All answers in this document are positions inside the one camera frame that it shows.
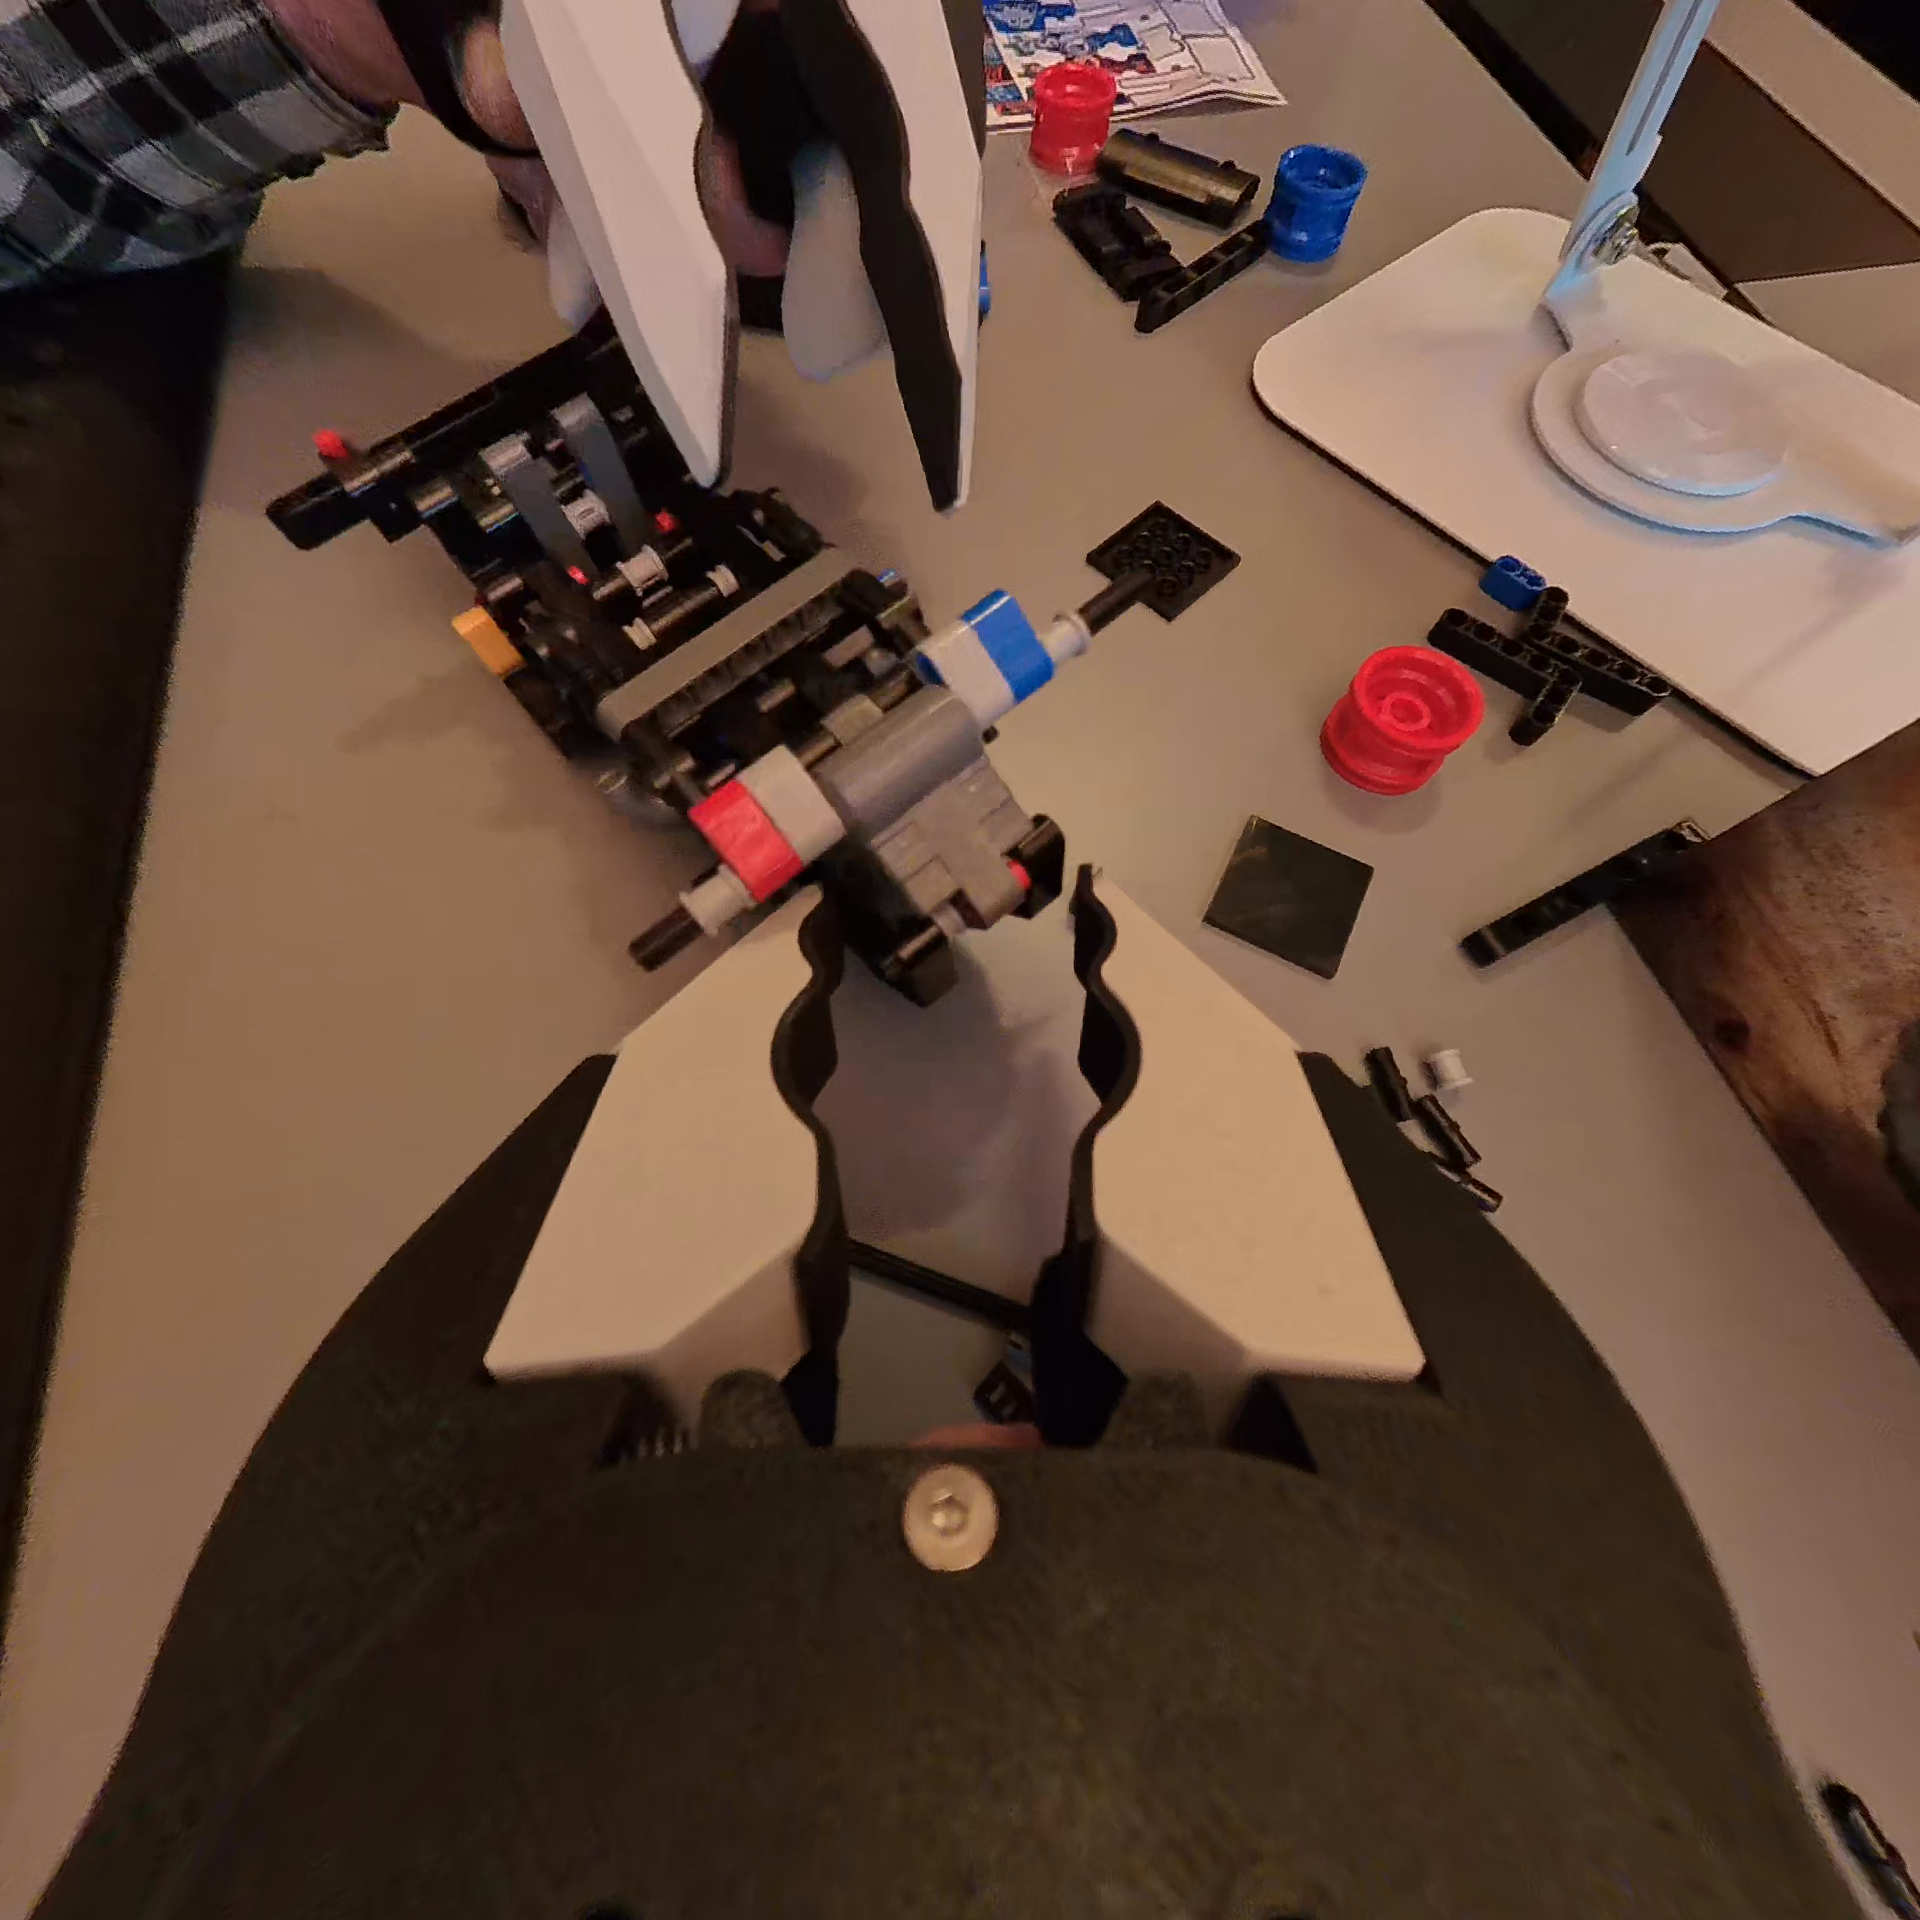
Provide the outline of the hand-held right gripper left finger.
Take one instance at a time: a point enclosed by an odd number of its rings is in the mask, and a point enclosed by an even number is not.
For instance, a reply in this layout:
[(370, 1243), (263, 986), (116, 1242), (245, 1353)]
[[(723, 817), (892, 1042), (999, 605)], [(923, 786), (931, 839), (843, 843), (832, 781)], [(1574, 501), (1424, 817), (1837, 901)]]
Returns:
[(851, 1236), (818, 1099), (846, 941), (796, 894), (620, 1045), (485, 1353), (486, 1377), (627, 1377), (692, 1423), (774, 1378), (836, 1430)]

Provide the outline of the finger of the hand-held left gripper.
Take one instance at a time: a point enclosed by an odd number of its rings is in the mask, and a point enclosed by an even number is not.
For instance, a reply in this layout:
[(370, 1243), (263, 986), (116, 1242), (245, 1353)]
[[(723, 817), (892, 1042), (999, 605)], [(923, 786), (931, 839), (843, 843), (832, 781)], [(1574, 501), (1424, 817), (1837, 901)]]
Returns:
[(699, 486), (728, 471), (735, 277), (704, 199), (704, 70), (735, 2), (517, 2), (519, 107), (648, 402)]
[(970, 499), (984, 86), (967, 5), (786, 2), (814, 121), (796, 175), (784, 335), (830, 377), (892, 354), (927, 501)]

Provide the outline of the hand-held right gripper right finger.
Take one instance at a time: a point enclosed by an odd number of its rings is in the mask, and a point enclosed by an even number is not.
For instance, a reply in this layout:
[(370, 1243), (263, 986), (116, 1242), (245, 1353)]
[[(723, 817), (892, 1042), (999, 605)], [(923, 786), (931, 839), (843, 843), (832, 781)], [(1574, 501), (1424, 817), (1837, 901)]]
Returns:
[(1028, 1303), (1045, 1441), (1095, 1445), (1151, 1377), (1189, 1383), (1204, 1437), (1266, 1378), (1416, 1383), (1422, 1341), (1296, 1041), (1092, 867), (1069, 918), (1095, 1110)]

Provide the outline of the toy brick truck model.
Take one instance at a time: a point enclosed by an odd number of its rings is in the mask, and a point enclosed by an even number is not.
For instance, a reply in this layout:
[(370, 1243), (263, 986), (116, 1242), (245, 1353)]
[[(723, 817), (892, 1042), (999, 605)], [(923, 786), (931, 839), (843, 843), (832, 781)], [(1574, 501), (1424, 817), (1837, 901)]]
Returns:
[(1064, 834), (989, 759), (999, 723), (1154, 575), (1034, 621), (989, 593), (931, 629), (774, 490), (691, 477), (608, 321), (396, 435), (317, 435), (269, 524), (300, 550), (432, 534), (454, 631), (612, 802), (695, 830), (706, 870), (632, 943), (647, 972), (816, 883), (869, 969), (914, 1004), (954, 948), (1037, 916)]

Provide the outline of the person's left forearm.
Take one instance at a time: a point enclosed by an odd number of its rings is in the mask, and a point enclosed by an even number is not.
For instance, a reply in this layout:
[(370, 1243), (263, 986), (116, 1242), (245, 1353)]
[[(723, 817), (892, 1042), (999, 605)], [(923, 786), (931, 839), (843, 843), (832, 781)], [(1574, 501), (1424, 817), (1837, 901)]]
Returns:
[(2, 289), (239, 249), (272, 185), (384, 151), (396, 111), (330, 85), (263, 5), (5, 5)]

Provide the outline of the grey desk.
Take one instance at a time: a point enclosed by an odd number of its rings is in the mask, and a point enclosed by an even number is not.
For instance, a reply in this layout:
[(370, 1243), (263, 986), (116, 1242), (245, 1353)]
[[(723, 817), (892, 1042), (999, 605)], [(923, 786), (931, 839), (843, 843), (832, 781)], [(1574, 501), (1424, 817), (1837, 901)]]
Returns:
[[(1411, 801), (1316, 734), (1357, 661), (1422, 639), (1477, 567), (1272, 426), (1263, 340), (1479, 209), (1570, 211), (1574, 172), (1427, 5), (1276, 5), (1286, 93), (1182, 137), (1263, 173), (1367, 158), (1325, 271), (1262, 265), (1154, 338), (1084, 268), (1014, 134), (988, 146), (991, 315), (972, 494), (931, 509), (890, 367), (830, 383), (743, 338), (733, 481), (899, 567), (935, 619), (1037, 618), (1163, 501), (1238, 550), (1174, 623), (1125, 618), (999, 737), (1020, 801), (1296, 1042), (1355, 1067), (1459, 1050), (1495, 1225), (1664, 1449), (1791, 1772), (1915, 1860), (1915, 1363), (1644, 969), (1584, 918), (1514, 966), (1456, 939), (1646, 831), (1789, 788), (1688, 708), (1508, 701)], [(699, 869), (620, 818), (454, 639), (432, 538), (302, 556), (264, 503), (309, 435), (406, 426), (558, 338), (492, 179), (413, 117), (278, 193), (235, 324), (182, 597), (5, 1676), (5, 1916), (58, 1873), (253, 1441), (379, 1266), (586, 1057), (704, 955), (628, 939)], [(1251, 813), (1376, 869), (1332, 980), (1202, 925)]]

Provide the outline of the person's left hand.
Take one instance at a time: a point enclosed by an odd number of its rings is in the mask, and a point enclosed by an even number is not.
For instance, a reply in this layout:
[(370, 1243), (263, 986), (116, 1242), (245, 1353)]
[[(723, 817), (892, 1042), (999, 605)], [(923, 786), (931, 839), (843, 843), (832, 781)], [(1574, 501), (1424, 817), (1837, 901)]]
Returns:
[(354, 103), (418, 107), (486, 159), (517, 238), (544, 244), (552, 182), (485, 2), (269, 2), (278, 31)]

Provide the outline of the red toy wheel hub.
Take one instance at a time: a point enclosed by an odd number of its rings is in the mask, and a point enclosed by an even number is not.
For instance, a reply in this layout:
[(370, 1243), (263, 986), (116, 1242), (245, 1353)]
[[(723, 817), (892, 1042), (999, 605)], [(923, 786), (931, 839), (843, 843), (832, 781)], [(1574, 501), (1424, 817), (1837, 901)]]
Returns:
[(1056, 179), (1085, 179), (1098, 169), (1117, 100), (1116, 74), (1098, 60), (1063, 60), (1037, 70), (1028, 86), (1026, 154)]
[(1427, 786), (1480, 727), (1474, 675), (1430, 645), (1367, 657), (1328, 710), (1319, 751), (1346, 785), (1376, 798)]

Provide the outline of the bunch of small black pins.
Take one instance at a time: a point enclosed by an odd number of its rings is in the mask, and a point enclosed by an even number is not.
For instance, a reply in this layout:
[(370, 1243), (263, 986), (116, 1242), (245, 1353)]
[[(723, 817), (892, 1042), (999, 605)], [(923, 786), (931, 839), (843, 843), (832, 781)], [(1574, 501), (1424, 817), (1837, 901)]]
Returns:
[(1504, 1198), (1479, 1174), (1480, 1151), (1448, 1107), (1454, 1094), (1435, 1094), (1427, 1082), (1415, 1087), (1391, 1046), (1370, 1046), (1360, 1057), (1367, 1087), (1382, 1113), (1416, 1139), (1424, 1156), (1460, 1188), (1480, 1213), (1501, 1209)]

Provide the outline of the colourful sticker sheet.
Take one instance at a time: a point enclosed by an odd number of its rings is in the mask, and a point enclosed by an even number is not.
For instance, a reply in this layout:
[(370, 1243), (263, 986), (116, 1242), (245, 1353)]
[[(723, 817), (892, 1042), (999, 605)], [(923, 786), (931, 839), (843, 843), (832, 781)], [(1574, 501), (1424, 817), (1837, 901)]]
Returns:
[(1028, 129), (1037, 74), (1098, 63), (1116, 124), (1208, 106), (1284, 106), (1245, 31), (1219, 2), (984, 2), (988, 129)]

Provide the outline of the long black axle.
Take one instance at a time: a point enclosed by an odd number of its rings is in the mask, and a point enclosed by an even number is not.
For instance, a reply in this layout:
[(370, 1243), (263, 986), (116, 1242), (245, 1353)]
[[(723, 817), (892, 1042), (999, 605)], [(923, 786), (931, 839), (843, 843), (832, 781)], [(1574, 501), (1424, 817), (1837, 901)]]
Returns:
[(991, 1329), (1005, 1337), (1026, 1337), (1028, 1308), (989, 1286), (960, 1279), (941, 1269), (911, 1257), (885, 1251), (871, 1242), (847, 1243), (851, 1269), (885, 1289), (892, 1289), (920, 1306), (965, 1316), (972, 1323)]

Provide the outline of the black smooth square tile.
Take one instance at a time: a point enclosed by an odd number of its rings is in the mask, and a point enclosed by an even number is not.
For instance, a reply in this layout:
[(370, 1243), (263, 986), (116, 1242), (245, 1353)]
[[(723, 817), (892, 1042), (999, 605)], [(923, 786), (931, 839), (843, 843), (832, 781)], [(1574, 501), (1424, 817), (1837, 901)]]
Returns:
[(1339, 974), (1376, 869), (1251, 813), (1202, 911), (1202, 925), (1299, 972)]

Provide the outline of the blue toy wheel hub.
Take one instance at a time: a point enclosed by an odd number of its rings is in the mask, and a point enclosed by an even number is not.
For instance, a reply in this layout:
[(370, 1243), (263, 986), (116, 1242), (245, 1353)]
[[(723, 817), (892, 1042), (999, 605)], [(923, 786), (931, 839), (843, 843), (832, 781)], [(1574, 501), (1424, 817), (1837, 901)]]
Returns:
[(1277, 159), (1263, 211), (1269, 254), (1296, 265), (1330, 260), (1346, 239), (1367, 181), (1367, 163), (1350, 151), (1323, 145), (1286, 148)]

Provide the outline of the black holed square plate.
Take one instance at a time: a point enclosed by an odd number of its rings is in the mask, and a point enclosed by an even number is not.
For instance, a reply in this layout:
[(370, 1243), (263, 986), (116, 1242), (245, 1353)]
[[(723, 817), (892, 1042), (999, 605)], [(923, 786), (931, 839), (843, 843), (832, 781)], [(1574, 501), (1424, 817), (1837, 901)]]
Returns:
[(1139, 603), (1173, 621), (1223, 586), (1240, 556), (1168, 503), (1154, 501), (1095, 542), (1085, 562), (1109, 582), (1148, 575)]

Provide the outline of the white book stand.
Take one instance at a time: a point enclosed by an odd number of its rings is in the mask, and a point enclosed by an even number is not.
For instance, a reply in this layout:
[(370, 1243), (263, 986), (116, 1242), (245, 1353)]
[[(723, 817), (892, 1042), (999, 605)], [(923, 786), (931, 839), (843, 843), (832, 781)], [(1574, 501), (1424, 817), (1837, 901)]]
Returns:
[(1667, 5), (1573, 220), (1487, 209), (1266, 340), (1262, 406), (1803, 774), (1915, 723), (1918, 411), (1637, 249), (1714, 5)]

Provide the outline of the black perforated panel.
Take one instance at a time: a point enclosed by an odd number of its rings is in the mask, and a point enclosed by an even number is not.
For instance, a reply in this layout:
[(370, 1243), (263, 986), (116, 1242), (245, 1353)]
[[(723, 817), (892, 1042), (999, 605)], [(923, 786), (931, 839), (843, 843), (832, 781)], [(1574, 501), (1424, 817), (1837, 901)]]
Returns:
[(234, 255), (5, 294), (2, 1579), (12, 1595)]

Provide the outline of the black frame brick piece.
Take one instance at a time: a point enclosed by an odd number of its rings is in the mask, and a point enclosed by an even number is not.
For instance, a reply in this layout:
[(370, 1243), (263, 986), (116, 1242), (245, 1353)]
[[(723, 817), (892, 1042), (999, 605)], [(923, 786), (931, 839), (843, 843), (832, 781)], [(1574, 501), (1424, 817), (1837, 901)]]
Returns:
[(1051, 220), (1125, 303), (1142, 302), (1184, 269), (1165, 235), (1111, 182), (1064, 188), (1051, 201)]

